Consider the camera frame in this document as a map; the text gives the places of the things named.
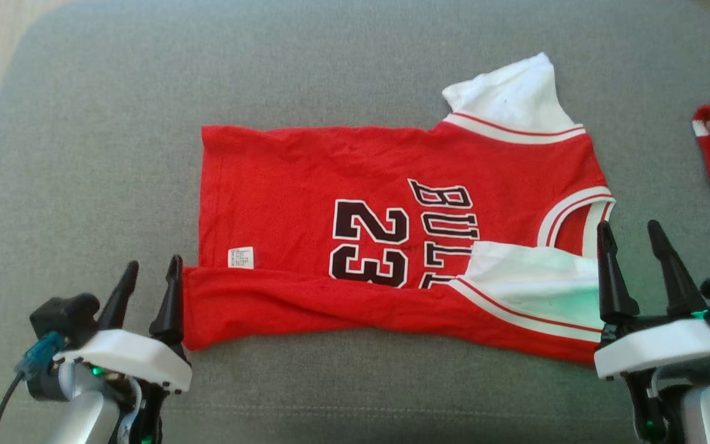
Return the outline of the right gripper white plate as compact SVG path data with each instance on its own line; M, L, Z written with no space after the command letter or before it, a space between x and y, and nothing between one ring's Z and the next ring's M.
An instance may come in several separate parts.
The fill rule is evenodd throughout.
M698 286L658 220L648 220L653 255L667 292L667 315L699 318L708 310ZM597 226L600 318L622 323L640 314L619 266L611 225ZM620 377L633 404L640 444L710 444L710 327L699 319L631 332L595 352L601 379Z

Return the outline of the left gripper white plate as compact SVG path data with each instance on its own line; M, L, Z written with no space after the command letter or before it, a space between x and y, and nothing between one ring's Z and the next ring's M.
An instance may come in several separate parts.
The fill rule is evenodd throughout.
M47 444L163 444L161 408L192 381L182 344L183 259L170 259L151 338L122 331L139 269L136 260L126 265L97 319L100 332L81 348L65 346L27 382L37 401L67 403Z

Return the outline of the red basketball jersey number 23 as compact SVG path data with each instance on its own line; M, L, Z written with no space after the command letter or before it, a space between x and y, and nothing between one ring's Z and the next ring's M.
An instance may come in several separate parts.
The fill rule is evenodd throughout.
M449 85L431 129L201 131L185 346L376 328L591 366L615 199L546 54Z

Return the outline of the grey sofa seat cushion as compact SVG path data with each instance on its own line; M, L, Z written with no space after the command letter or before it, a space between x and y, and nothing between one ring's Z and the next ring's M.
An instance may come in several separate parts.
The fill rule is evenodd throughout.
M54 296L141 265L143 334L173 255L197 256L200 127L429 128L441 91L544 52L594 139L631 296L666 305L646 224L710 276L710 11L689 0L106 0L23 37L0 93L0 401ZM190 355L166 444L634 444L622 382L385 331L250 337Z

